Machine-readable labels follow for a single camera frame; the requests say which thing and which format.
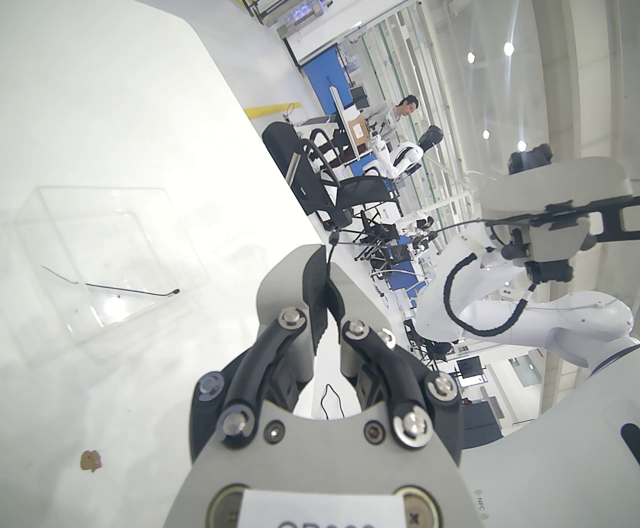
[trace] blue wall panel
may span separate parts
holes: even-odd
[[[335,112],[329,86],[338,89],[343,106],[353,102],[349,93],[349,82],[338,60],[338,50],[335,46],[309,61],[302,69],[313,86],[325,114]]]

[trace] white label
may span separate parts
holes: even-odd
[[[246,490],[238,528],[405,528],[403,498]]]
[[[360,125],[360,123],[357,123],[353,126],[353,133],[355,134],[357,140],[364,137],[364,132],[362,132],[362,126]]]

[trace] black camera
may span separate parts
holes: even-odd
[[[509,156],[509,174],[551,165],[553,156],[554,153],[548,143],[534,147],[528,152],[514,152]]]

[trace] gray jacket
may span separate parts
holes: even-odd
[[[376,122],[378,123],[378,130],[380,130],[382,123],[385,123],[384,128],[382,128],[382,133],[380,134],[383,141],[389,141],[389,139],[391,139],[391,135],[396,131],[398,121],[400,121],[400,117],[396,115],[395,109],[396,105],[392,102],[382,101],[362,111],[362,115],[370,125]],[[389,116],[392,121],[391,126],[387,123],[387,116]]]

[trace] desk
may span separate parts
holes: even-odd
[[[345,115],[344,106],[342,105],[342,101],[340,99],[340,94],[338,93],[338,89],[335,86],[329,86],[329,91],[331,92],[331,96],[333,97],[333,102],[335,103],[336,111],[338,112],[338,116],[342,120],[342,124],[344,125],[344,129],[347,132],[347,137],[349,138],[349,144],[353,149],[353,153],[355,154],[355,160],[352,161],[360,161],[360,153],[358,152],[358,145],[356,145],[356,139],[353,137],[351,133],[351,129],[349,128],[350,119]],[[367,149],[366,152],[363,152],[362,155],[366,155],[371,152],[370,149]]]
[[[16,335],[39,325],[46,300],[21,306],[23,328],[4,302],[0,510],[5,526],[160,527],[191,466],[197,379],[254,342],[262,277],[320,240],[183,20],[131,0],[78,5],[0,3],[3,225],[37,185],[165,188],[209,282],[39,356]],[[280,225],[287,235],[271,236]],[[0,282],[20,257],[1,234]],[[92,474],[79,462],[94,449]]]

